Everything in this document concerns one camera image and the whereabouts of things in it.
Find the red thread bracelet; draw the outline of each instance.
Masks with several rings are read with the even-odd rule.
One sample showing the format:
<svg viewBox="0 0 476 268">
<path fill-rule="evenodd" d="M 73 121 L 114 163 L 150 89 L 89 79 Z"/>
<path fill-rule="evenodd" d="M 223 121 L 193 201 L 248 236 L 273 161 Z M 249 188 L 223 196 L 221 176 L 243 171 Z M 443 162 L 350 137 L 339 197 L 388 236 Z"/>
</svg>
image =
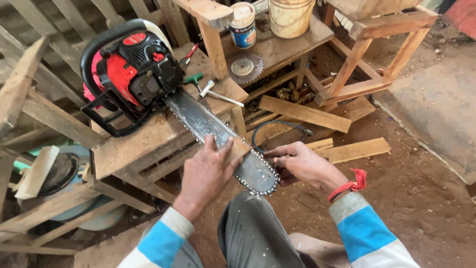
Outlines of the red thread bracelet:
<svg viewBox="0 0 476 268">
<path fill-rule="evenodd" d="M 334 198 L 336 198 L 339 194 L 344 192 L 345 190 L 350 190 L 351 192 L 353 191 L 358 191 L 365 189 L 367 187 L 367 172 L 365 172 L 363 169 L 350 169 L 353 172 L 356 173 L 356 182 L 348 182 L 341 187 L 337 188 L 334 192 L 332 192 L 328 197 L 327 200 L 332 203 Z"/>
</svg>

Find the chainsaw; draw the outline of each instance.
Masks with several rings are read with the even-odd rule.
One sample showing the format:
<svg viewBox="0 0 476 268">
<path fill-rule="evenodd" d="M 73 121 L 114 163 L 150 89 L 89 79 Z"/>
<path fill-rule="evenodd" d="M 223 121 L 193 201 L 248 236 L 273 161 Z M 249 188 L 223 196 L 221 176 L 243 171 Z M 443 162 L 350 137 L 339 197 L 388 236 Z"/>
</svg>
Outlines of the chainsaw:
<svg viewBox="0 0 476 268">
<path fill-rule="evenodd" d="M 133 133 L 164 106 L 201 144 L 207 134 L 215 135 L 218 147 L 237 136 L 182 88 L 185 72 L 164 33 L 150 21 L 130 20 L 97 35 L 84 49 L 80 67 L 93 95 L 81 110 L 113 137 Z M 111 114 L 101 116 L 99 106 Z M 113 122 L 122 116 L 130 124 L 116 129 Z M 254 149 L 243 157 L 234 177 L 256 196 L 271 195 L 279 183 L 279 175 Z"/>
</svg>

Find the hand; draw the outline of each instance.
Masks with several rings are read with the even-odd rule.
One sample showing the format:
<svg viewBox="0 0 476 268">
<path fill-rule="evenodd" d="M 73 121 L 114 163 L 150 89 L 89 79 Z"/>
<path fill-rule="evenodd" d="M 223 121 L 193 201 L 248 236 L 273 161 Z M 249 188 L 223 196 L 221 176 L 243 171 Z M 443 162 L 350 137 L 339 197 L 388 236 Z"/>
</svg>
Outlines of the hand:
<svg viewBox="0 0 476 268">
<path fill-rule="evenodd" d="M 226 163 L 233 146 L 228 138 L 217 150 L 212 134 L 205 136 L 205 145 L 190 159 L 185 160 L 182 191 L 174 201 L 173 208 L 187 220 L 195 220 L 207 205 L 223 190 L 243 158 Z"/>
<path fill-rule="evenodd" d="M 273 157 L 276 170 L 281 174 L 282 187 L 295 182 L 308 182 L 316 188 L 322 188 L 327 194 L 349 182 L 333 164 L 316 154 L 302 142 L 277 147 L 264 153 L 264 157 Z"/>
</svg>

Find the bucket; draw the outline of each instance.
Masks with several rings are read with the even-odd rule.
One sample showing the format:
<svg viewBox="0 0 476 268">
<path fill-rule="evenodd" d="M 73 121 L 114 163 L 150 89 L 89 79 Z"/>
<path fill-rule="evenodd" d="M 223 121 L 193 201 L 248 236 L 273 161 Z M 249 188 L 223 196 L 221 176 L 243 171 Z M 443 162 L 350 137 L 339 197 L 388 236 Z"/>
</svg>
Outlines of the bucket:
<svg viewBox="0 0 476 268">
<path fill-rule="evenodd" d="M 238 2 L 230 6 L 234 19 L 230 23 L 230 33 L 239 49 L 252 47 L 256 43 L 255 7 L 248 2 Z"/>
<path fill-rule="evenodd" d="M 295 38 L 309 28 L 316 0 L 268 0 L 271 31 L 282 38 Z"/>
</svg>

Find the paint can label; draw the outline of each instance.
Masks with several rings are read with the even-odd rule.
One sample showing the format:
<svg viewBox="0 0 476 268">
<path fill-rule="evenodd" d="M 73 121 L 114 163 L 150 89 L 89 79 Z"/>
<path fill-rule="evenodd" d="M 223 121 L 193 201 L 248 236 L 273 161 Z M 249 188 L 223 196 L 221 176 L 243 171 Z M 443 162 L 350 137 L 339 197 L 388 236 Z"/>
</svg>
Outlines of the paint can label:
<svg viewBox="0 0 476 268">
<path fill-rule="evenodd" d="M 255 21 L 244 28 L 233 28 L 230 26 L 231 38 L 238 48 L 249 48 L 256 43 Z"/>
</svg>

